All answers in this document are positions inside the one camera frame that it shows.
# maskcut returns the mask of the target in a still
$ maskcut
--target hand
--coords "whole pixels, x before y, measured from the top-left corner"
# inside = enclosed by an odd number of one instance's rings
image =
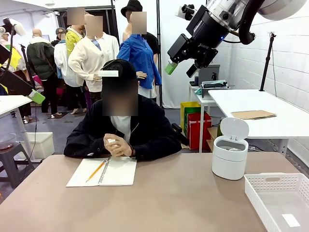
[[[102,77],[98,76],[98,75],[94,75],[93,76],[93,81],[101,81]]]
[[[114,139],[115,142],[109,143],[108,139]],[[113,157],[119,157],[122,155],[130,157],[132,155],[132,150],[129,144],[123,139],[114,134],[105,134],[104,146],[111,153]]]
[[[137,76],[138,79],[146,79],[147,74],[143,73],[142,71],[138,71],[138,72],[136,72],[136,76]]]

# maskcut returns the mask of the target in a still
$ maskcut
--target bracelet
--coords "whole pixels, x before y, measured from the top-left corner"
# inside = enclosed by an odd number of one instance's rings
[[[135,154],[134,154],[134,148],[131,146],[131,145],[129,145],[130,146],[130,148],[131,148],[131,155],[130,155],[130,157],[132,158],[132,157],[135,157]]]

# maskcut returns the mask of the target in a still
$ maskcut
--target trash bin lid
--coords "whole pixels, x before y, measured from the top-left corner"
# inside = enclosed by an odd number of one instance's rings
[[[223,135],[230,136],[232,140],[242,140],[249,134],[248,124],[239,118],[227,117],[221,121],[220,129]]]

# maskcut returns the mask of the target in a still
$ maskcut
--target table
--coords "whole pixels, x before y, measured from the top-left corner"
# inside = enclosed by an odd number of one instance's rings
[[[17,118],[17,122],[18,122],[18,126],[20,128],[20,132],[21,135],[25,141],[25,145],[26,145],[26,152],[28,154],[28,156],[30,156],[31,154],[31,145],[30,145],[30,141],[27,135],[27,131],[25,129],[25,125],[23,122],[23,119],[20,115],[19,106],[25,105],[27,103],[32,102],[31,99],[24,97],[22,95],[10,95],[10,96],[0,96],[0,116],[4,115],[6,113],[10,113],[12,111],[16,112],[16,118]],[[31,156],[31,161],[35,162],[35,157],[34,155]]]
[[[211,171],[211,153],[138,162],[133,186],[66,188],[80,159],[49,156],[0,205],[4,232],[266,232],[244,179]],[[298,173],[279,153],[249,153],[247,174]]]
[[[225,116],[232,112],[265,110],[277,117],[246,120],[249,139],[280,139],[278,152],[286,154],[289,139],[309,138],[309,114],[275,96],[255,89],[211,90],[209,94]]]
[[[195,91],[198,89],[198,87],[192,87],[189,83],[189,101],[191,100],[191,92],[196,96],[197,102],[201,105],[201,123],[200,123],[200,130],[199,130],[199,153],[202,152],[203,149],[203,127],[204,127],[204,110],[205,106],[207,106],[207,114],[211,115],[211,107],[215,107],[216,102],[212,99],[210,100],[204,100],[202,98],[202,95],[197,95]]]

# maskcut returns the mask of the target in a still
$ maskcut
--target gray stool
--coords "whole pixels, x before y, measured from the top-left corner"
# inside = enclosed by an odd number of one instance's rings
[[[24,153],[27,160],[14,160],[19,152]],[[11,186],[16,188],[22,181],[23,177],[34,170],[34,166],[20,143],[15,143],[14,146],[8,150],[0,151],[0,161],[3,166],[0,167],[0,173],[5,170],[8,177],[0,177],[0,182],[11,182]],[[17,165],[26,165],[23,170],[19,170]]]

